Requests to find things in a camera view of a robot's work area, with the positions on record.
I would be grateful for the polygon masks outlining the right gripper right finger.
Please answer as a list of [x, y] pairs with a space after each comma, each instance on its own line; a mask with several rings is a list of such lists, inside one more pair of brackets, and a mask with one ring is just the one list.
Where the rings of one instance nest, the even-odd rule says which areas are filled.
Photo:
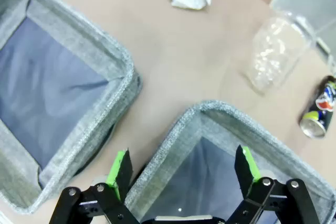
[[238, 146], [234, 164], [243, 195], [227, 223], [257, 223], [264, 211], [274, 212], [280, 223], [320, 223], [303, 180], [282, 184], [262, 177], [249, 148]]

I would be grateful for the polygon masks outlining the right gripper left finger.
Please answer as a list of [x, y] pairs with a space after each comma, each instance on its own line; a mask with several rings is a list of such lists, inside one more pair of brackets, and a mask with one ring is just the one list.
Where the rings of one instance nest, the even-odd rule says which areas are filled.
[[63, 189], [50, 223], [91, 223], [104, 216], [108, 223], [138, 223], [125, 205], [133, 168], [129, 150], [119, 151], [105, 182], [85, 191], [78, 187]]

